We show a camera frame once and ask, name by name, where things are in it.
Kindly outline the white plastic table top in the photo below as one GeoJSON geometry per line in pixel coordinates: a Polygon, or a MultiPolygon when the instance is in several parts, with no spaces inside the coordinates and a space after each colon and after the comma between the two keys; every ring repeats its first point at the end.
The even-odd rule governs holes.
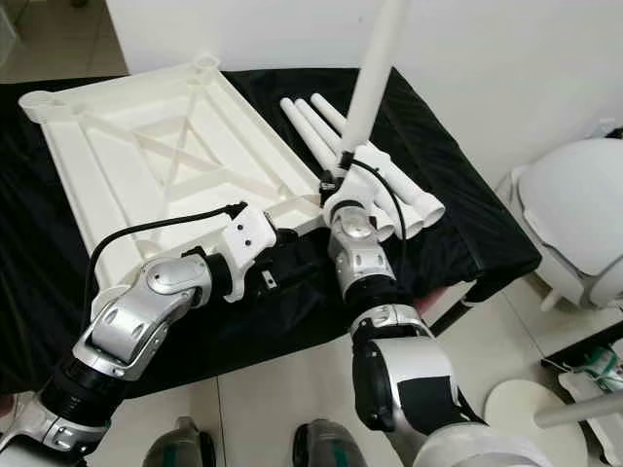
{"type": "Polygon", "coordinates": [[[323,227],[315,175],[213,57],[18,103],[43,130],[82,240],[105,244],[102,288],[159,255],[212,252],[226,219],[199,213],[219,206],[258,206],[299,234],[323,227]]]}

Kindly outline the black table cloth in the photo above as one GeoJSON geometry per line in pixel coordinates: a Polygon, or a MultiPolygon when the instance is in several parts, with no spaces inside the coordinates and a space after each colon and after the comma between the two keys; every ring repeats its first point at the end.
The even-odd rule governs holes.
{"type": "MultiPolygon", "coordinates": [[[[32,90],[83,84],[76,77],[0,86],[4,393],[40,390],[82,330],[90,250],[43,130],[27,119],[18,100],[32,90]]],[[[442,286],[476,283],[468,298],[480,303],[538,266],[541,257],[516,219],[399,72],[388,79],[373,139],[446,208],[430,231],[405,245],[385,245],[405,292],[424,298],[442,286]]],[[[342,337],[350,316],[326,257],[328,234],[315,232],[320,232],[316,272],[268,297],[190,312],[170,330],[129,397],[219,377],[342,337]]]]}

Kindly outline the black metal table leg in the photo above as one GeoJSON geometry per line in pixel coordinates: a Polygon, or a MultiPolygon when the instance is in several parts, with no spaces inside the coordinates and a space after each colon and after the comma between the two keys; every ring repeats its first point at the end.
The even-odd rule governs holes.
{"type": "Polygon", "coordinates": [[[444,314],[437,317],[435,321],[430,325],[430,330],[435,337],[440,337],[445,331],[448,331],[451,326],[458,323],[468,311],[475,308],[477,303],[468,302],[467,300],[458,300],[451,305],[444,314]]]}

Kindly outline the grey green robot right leg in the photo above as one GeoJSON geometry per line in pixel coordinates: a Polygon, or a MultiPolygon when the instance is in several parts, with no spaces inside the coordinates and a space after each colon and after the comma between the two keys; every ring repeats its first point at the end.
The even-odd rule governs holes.
{"type": "Polygon", "coordinates": [[[368,467],[343,424],[317,418],[300,424],[292,444],[293,467],[368,467]]]}

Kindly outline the grey green robot leg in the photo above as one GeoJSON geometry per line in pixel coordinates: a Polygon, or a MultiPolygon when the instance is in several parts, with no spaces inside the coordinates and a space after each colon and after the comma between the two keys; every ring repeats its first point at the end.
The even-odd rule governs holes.
{"type": "Polygon", "coordinates": [[[300,424],[292,444],[293,467],[368,467],[343,424],[317,418],[300,424]]]}
{"type": "Polygon", "coordinates": [[[178,417],[172,430],[152,442],[142,467],[217,467],[212,436],[192,417],[178,417]]]}

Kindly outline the grey green robot left leg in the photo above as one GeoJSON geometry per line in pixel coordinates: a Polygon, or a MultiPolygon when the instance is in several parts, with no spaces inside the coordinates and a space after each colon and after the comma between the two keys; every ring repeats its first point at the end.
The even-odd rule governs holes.
{"type": "Polygon", "coordinates": [[[172,430],[152,442],[142,467],[217,467],[212,436],[192,417],[178,417],[172,430]]]}

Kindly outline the white plastic chair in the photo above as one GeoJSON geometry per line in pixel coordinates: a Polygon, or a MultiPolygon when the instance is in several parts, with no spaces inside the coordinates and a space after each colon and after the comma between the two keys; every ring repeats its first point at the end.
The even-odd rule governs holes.
{"type": "Polygon", "coordinates": [[[501,196],[541,253],[543,310],[623,306],[623,139],[579,139],[517,165],[501,196]]]}

